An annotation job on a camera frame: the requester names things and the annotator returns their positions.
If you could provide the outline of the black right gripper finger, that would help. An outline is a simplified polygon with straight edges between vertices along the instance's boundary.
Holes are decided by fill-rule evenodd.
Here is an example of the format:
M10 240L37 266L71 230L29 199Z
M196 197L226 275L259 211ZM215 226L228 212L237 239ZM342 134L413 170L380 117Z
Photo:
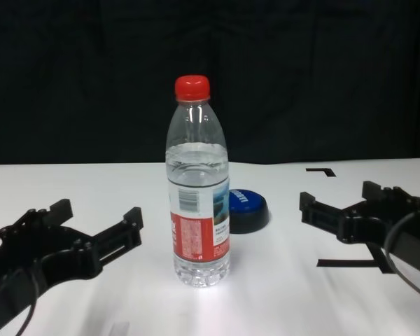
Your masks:
M341 242L347 242L343 210L316 201L308 192L300 193L299 210L302 223L335 235Z
M397 208L409 207L420 210L420 197L410 195L398 186L382 188L374 182L364 181L362 198L367 204L389 205Z

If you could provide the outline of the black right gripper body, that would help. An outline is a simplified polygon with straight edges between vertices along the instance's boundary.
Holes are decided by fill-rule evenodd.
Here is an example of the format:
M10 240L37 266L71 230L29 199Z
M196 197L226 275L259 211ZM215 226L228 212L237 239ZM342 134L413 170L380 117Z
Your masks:
M385 252L420 270L420 210L408 206L394 207L367 204L354 206L360 212L346 218L345 244L366 244L373 260L360 261L364 267L390 270L391 261Z

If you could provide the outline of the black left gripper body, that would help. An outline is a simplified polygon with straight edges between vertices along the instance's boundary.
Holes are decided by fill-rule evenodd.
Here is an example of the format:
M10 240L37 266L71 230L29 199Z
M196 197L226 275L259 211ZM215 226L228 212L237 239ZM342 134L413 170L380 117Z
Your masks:
M0 297L23 276L39 292L102 272L93 238L62 224L70 211L28 211L0 229Z

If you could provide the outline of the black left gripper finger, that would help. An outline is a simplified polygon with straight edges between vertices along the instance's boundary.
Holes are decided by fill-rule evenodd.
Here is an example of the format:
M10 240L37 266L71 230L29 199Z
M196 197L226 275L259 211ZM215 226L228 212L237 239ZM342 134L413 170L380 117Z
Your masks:
M100 267L141 245L142 211L140 207L129 210L123 219L96 234L93 247Z
M32 209L24 220L27 228L56 228L73 217L71 201L61 199L48 209Z

